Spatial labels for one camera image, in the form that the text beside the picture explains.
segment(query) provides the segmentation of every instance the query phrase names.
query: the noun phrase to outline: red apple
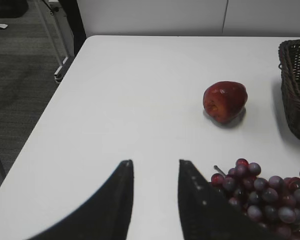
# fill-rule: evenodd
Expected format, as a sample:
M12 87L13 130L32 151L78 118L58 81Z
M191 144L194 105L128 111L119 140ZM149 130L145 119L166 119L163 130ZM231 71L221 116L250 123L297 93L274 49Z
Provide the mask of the red apple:
M203 106L209 116L225 124L238 116L247 99L246 88L241 83L219 81L205 90Z

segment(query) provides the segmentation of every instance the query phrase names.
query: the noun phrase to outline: dark brown basket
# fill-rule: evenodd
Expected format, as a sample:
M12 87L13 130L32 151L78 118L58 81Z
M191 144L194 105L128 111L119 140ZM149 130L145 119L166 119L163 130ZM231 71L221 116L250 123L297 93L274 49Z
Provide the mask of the dark brown basket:
M300 40L282 42L279 59L285 118L291 132L300 139Z

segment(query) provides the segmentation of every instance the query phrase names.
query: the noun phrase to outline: bunch of grapes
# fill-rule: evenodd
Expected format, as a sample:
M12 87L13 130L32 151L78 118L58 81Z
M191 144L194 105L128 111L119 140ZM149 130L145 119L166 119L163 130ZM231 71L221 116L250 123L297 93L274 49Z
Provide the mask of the bunch of grapes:
M240 158L228 174L211 177L211 185L238 211L287 240L300 240L300 177L257 177L259 164Z

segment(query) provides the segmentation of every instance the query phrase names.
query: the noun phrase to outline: gray carpet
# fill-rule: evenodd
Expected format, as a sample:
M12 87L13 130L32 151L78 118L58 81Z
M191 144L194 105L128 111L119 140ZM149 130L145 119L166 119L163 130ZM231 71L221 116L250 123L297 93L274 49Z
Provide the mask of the gray carpet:
M0 30L0 159L6 173L57 88L57 60L33 0L28 3L24 16L0 19L8 24Z

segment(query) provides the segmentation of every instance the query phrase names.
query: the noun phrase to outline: grape stem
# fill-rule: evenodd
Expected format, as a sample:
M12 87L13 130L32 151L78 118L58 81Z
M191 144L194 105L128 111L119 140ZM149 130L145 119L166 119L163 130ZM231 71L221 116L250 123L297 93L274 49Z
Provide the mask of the grape stem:
M218 173L220 173L222 176L226 176L226 174L217 166L217 165L214 165L213 166L214 170L216 170Z

